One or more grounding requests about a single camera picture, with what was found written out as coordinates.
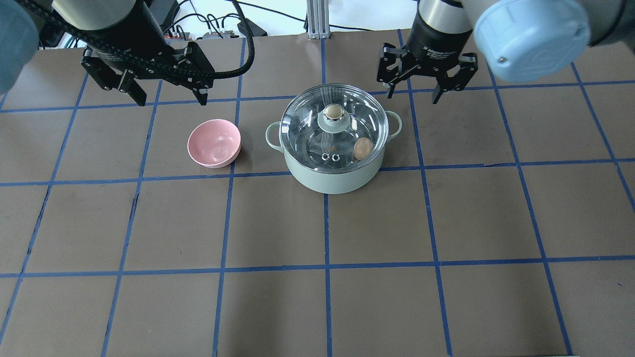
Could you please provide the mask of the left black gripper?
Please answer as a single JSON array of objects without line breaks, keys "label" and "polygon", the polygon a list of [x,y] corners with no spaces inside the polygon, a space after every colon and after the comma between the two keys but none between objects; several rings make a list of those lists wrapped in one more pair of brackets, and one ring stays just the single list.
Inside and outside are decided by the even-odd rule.
[{"label": "left black gripper", "polygon": [[118,84],[118,90],[140,107],[146,105],[147,93],[137,80],[191,84],[199,104],[207,105],[211,75],[216,72],[196,42],[173,48],[154,20],[121,20],[103,29],[82,29],[81,37],[87,43],[82,67],[97,84]]}]

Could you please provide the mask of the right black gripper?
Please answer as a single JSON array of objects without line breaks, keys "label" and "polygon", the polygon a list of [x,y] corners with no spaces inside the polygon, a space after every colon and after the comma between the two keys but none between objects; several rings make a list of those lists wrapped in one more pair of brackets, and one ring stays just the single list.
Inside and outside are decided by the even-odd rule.
[{"label": "right black gripper", "polygon": [[435,77],[433,105],[448,91],[463,91],[479,69],[478,54],[462,54],[471,33],[471,27],[446,33],[415,20],[403,48],[383,43],[377,81],[387,88],[387,98],[392,99],[397,84],[413,75]]}]

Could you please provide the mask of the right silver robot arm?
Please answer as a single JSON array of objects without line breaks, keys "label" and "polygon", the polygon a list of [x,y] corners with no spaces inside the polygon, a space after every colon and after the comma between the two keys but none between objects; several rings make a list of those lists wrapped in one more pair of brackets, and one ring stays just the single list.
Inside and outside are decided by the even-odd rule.
[{"label": "right silver robot arm", "polygon": [[479,68],[463,48],[470,37],[492,73],[527,83],[574,62],[585,48],[634,48],[632,0],[420,0],[406,44],[384,43],[377,81],[392,97],[415,75],[436,80],[433,103],[462,91]]}]

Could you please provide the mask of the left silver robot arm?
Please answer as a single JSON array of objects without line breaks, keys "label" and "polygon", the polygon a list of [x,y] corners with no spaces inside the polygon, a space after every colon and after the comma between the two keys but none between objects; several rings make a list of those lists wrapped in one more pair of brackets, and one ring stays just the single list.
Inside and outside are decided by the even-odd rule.
[{"label": "left silver robot arm", "polygon": [[189,41],[173,48],[144,0],[3,0],[1,92],[17,82],[39,45],[36,20],[50,22],[86,43],[81,66],[102,90],[116,90],[139,106],[147,93],[141,80],[165,80],[187,88],[204,105],[207,91],[227,76]]}]

